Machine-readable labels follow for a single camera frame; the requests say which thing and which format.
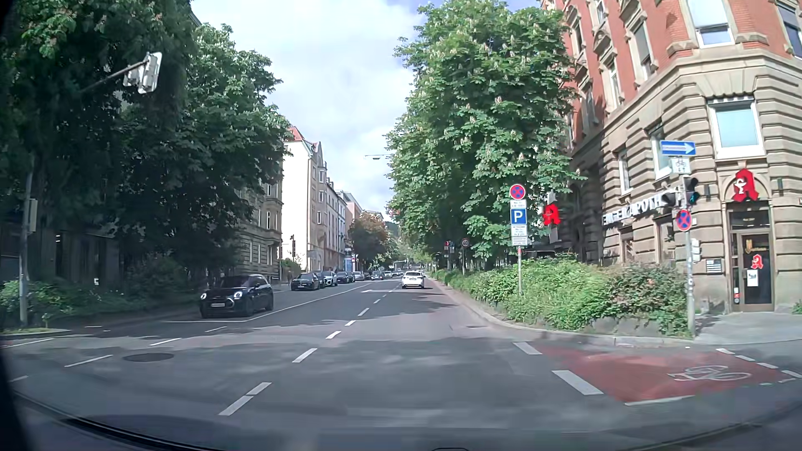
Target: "asphalt road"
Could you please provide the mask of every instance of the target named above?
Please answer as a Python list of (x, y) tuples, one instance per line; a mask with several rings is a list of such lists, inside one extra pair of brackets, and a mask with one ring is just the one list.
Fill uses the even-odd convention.
[[(764, 427), (704, 449), (796, 449), (800, 438), (798, 411), (766, 416), (802, 400), (798, 343), (537, 341), (397, 279), (275, 299), (252, 318), (15, 340), (11, 383), (71, 415), (215, 449), (635, 449), (744, 421)], [(25, 412), (42, 449), (65, 449)]]

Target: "hedge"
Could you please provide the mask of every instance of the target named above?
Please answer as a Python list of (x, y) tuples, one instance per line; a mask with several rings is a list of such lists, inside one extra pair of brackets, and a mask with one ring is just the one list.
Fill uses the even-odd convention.
[(595, 319), (639, 317), (656, 321), (664, 335), (688, 334), (684, 280), (666, 266), (600, 268), (569, 255), (527, 260), (523, 296), (517, 294), (517, 266), (465, 276), (437, 270), (432, 276), (517, 322), (578, 331)]

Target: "bicycle sign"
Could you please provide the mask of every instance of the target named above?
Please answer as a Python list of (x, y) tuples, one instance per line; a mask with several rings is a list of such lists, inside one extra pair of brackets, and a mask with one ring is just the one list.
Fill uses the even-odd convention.
[(686, 380), (741, 380), (751, 377), (750, 372), (726, 372), (729, 367), (724, 365), (703, 365), (701, 367), (686, 368), (684, 372), (669, 374), (678, 381)]

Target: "cloud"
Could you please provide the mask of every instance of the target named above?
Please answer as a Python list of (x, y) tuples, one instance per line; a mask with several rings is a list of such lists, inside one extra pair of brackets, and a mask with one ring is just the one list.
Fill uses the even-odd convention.
[(321, 141), (336, 189), (364, 209), (392, 197), (383, 134), (404, 109), (412, 74), (393, 57), (398, 37), (422, 22), (409, 2), (383, 0), (194, 0), (202, 22), (234, 29), (237, 48), (273, 61), (284, 83), (269, 100), (307, 140)]

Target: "building facade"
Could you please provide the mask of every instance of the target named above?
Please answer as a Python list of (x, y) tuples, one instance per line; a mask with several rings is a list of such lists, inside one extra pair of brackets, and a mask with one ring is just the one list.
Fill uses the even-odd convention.
[(697, 308), (788, 311), (802, 287), (797, 0), (545, 0), (563, 10), (585, 180), (558, 200), (556, 250), (602, 265), (684, 262), (661, 140), (692, 141)]

